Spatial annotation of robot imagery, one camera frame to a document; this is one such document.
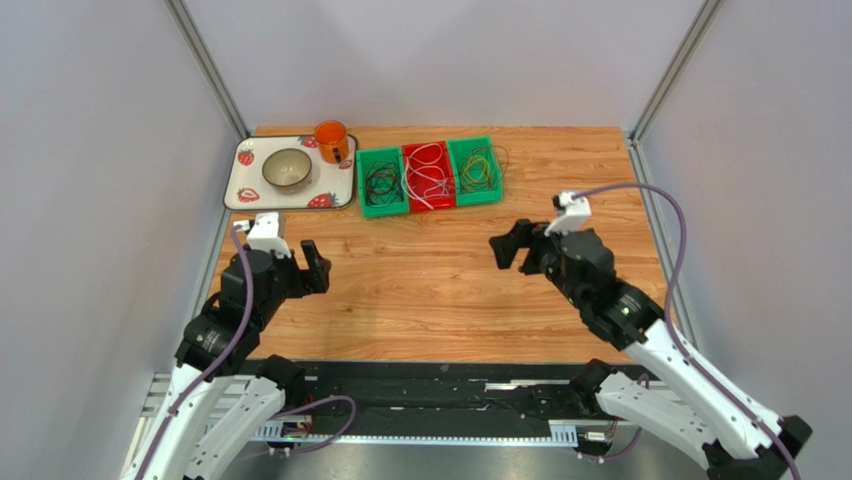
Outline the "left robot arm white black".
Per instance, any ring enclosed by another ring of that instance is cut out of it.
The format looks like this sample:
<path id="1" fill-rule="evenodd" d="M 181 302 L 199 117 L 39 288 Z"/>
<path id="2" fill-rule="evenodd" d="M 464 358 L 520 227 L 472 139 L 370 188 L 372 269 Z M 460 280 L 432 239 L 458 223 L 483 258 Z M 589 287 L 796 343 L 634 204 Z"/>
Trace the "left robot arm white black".
<path id="1" fill-rule="evenodd" d="M 124 478 L 219 479 L 273 415 L 303 408 L 305 369 L 272 355 L 260 362 L 236 403 L 208 424 L 279 307 L 328 291 L 330 260 L 312 240 L 300 246 L 305 268 L 291 253 L 238 248 L 221 274 L 220 290 L 184 330 L 164 401 Z"/>

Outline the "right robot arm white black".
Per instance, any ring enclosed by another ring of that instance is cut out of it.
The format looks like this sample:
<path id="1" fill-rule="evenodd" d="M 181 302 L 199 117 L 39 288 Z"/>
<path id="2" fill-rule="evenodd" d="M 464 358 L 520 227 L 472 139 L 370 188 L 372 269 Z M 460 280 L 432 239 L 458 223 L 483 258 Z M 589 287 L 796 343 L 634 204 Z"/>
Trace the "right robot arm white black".
<path id="1" fill-rule="evenodd" d="M 583 324 L 662 381 L 676 400 L 644 388 L 597 359 L 572 378 L 570 399 L 586 415 L 631 422 L 689 456 L 711 479 L 781 479 L 812 434 L 798 416 L 781 417 L 711 366 L 664 320 L 662 308 L 618 278 L 613 253 L 593 230 L 555 233 L 518 220 L 490 238 L 500 269 L 544 275 L 577 309 Z"/>

